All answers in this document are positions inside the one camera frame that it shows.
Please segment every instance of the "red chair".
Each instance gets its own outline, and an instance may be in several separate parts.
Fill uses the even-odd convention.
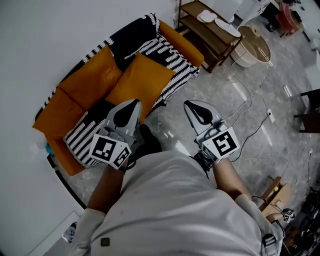
[[[299,28],[295,17],[292,15],[289,5],[284,2],[280,2],[280,13],[275,17],[279,23],[280,28],[283,31],[283,34],[280,37],[283,37],[284,34],[292,35]]]

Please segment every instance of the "shirt sleeve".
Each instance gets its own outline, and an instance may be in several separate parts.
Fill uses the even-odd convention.
[[[102,224],[105,217],[106,214],[101,211],[88,208],[84,210],[84,214],[75,229],[69,256],[90,255],[91,236]]]
[[[262,236],[266,234],[274,235],[277,243],[277,255],[280,255],[283,237],[285,235],[284,229],[280,223],[278,221],[270,223],[259,210],[257,205],[245,194],[239,195],[235,202],[257,223]]]

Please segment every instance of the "person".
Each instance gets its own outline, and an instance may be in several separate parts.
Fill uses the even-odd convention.
[[[154,152],[161,151],[157,138],[146,125],[140,133],[145,144],[132,155],[135,166],[105,168],[70,256],[279,255],[283,230],[251,201],[227,158],[213,166],[216,189],[194,159]],[[276,241],[273,254],[265,236]]]

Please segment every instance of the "forearm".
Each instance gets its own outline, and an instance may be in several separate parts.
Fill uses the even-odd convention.
[[[245,194],[251,199],[251,194],[228,158],[213,165],[213,174],[217,188],[226,192],[232,199],[235,200],[241,194]]]
[[[120,198],[124,172],[106,167],[87,207],[105,214]]]

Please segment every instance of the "orange pillow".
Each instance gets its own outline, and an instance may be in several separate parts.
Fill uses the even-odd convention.
[[[84,114],[84,109],[57,88],[32,127],[48,137],[60,139],[75,127]]]
[[[139,99],[142,105],[140,122],[143,123],[174,74],[171,69],[138,52],[105,100],[119,105],[131,99]]]
[[[109,47],[105,46],[58,87],[87,111],[115,87],[121,76]]]

